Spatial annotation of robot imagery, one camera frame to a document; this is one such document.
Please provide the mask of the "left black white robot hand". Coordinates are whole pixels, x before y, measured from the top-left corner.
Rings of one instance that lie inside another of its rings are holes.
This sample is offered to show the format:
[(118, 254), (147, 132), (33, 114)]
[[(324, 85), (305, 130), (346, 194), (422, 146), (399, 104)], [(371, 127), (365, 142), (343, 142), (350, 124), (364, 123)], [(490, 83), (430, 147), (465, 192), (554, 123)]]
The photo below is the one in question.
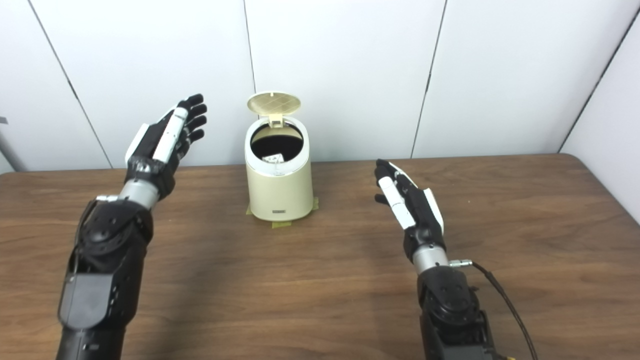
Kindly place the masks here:
[(126, 151), (125, 183), (148, 183), (159, 200), (169, 196), (180, 161), (205, 136), (207, 111), (204, 96), (198, 93), (181, 100), (155, 123), (144, 123)]

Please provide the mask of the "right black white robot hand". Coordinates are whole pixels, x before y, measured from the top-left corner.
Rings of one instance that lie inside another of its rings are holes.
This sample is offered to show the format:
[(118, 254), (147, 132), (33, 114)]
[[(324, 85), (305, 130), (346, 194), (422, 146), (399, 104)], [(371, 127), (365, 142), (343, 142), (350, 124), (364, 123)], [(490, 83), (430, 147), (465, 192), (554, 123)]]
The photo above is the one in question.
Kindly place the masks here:
[(448, 264), (444, 243), (444, 220), (431, 189), (421, 189), (400, 167), (385, 159), (375, 161), (376, 203), (391, 209), (404, 232), (407, 259), (427, 269)]

